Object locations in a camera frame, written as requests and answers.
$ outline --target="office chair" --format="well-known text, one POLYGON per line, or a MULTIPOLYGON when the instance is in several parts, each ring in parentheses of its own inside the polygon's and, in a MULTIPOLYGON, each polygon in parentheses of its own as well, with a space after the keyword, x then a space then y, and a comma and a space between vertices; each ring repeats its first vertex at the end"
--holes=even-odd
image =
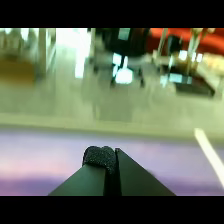
MULTIPOLYGON (((145 53, 145 43, 147 40, 149 28, 145 28, 143 35, 140 38, 139 36, 134 38, 134 29, 135 28, 112 28, 105 30, 103 33, 103 42, 105 44, 106 50, 121 55, 121 62, 119 65, 112 63, 108 66, 108 69, 112 68, 112 70, 115 66, 117 66, 117 71, 115 74, 113 74, 111 79, 111 86, 115 85, 118 72, 124 68, 125 57, 140 57, 145 53)), ((94 63, 95 74, 100 69, 104 68, 105 66, 103 67, 94 63)), ((128 66, 127 68, 132 70, 134 74, 137 73, 138 77, 140 78, 141 87, 144 87, 145 81, 141 66, 138 66, 138 68, 131 68, 128 66)))

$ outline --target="textured black pad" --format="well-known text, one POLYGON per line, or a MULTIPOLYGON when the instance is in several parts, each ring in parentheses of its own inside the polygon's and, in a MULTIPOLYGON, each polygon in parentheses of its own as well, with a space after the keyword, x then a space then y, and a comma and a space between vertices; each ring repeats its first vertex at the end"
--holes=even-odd
POLYGON ((82 165, 92 165, 105 168, 109 174, 114 174, 116 170, 116 155, 112 148, 104 146, 90 146, 86 149, 82 165))

